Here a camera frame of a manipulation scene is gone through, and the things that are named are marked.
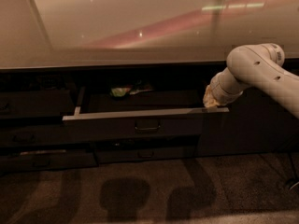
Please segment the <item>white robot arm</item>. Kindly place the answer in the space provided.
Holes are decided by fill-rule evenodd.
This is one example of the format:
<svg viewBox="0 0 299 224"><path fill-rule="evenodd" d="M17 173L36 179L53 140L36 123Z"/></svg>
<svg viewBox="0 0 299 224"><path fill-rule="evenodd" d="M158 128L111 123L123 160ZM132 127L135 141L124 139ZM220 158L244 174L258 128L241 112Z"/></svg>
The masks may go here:
<svg viewBox="0 0 299 224"><path fill-rule="evenodd" d="M206 86L203 104L224 106L254 87L299 119L299 76L282 68L283 49L273 43L234 48L227 56L227 67Z"/></svg>

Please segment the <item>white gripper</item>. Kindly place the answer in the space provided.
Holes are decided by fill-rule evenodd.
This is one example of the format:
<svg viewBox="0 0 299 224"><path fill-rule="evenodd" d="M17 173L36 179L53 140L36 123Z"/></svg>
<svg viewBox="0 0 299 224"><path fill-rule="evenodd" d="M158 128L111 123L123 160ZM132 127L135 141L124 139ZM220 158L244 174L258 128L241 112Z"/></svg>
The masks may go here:
<svg viewBox="0 0 299 224"><path fill-rule="evenodd" d="M228 105L248 89L249 85L237 80L230 71L219 72L206 86L203 104L206 108Z"/></svg>

